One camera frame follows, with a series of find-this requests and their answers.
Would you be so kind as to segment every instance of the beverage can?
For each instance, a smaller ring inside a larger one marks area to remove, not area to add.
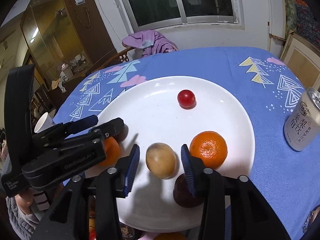
[[[284,124],[284,136],[296,151],[303,150],[320,132],[320,93],[309,87]]]

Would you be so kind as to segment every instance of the white cup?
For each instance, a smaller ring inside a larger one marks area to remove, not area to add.
[[[49,116],[49,113],[46,112],[40,117],[39,121],[37,122],[35,127],[35,133],[40,133],[54,125],[55,125],[55,122]]]

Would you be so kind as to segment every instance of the light fixture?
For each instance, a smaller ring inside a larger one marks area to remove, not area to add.
[[[35,37],[36,37],[38,31],[39,31],[39,29],[38,29],[38,27],[37,27],[36,30],[35,30],[35,33],[33,33],[33,35],[32,35],[32,39],[31,39],[31,41],[30,41],[31,43],[35,40]]]

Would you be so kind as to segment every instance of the blue tablecloth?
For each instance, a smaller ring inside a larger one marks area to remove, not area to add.
[[[283,125],[304,91],[300,81],[269,52],[248,47],[215,47],[155,54],[93,73],[79,84],[54,121],[98,114],[122,91],[146,80],[185,75],[212,81],[231,92],[246,109],[255,133],[250,179],[292,239],[320,202],[320,136],[294,152]]]

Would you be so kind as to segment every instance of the white plate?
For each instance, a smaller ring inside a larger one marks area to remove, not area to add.
[[[183,89],[195,94],[195,108],[179,106],[177,95]],[[251,172],[255,143],[249,116],[231,93],[207,80],[173,76],[147,81],[119,95],[98,117],[99,124],[121,117],[128,126],[122,156],[129,154],[134,143],[140,146],[132,192],[117,199],[120,221],[134,228],[175,232],[200,225],[203,206],[182,208],[172,194],[176,178],[184,172],[181,146],[189,146],[198,133],[212,130],[225,139],[228,156],[217,169],[222,175],[237,178]],[[146,166],[146,150],[155,142],[168,144],[177,154],[178,170],[171,179],[158,179]]]

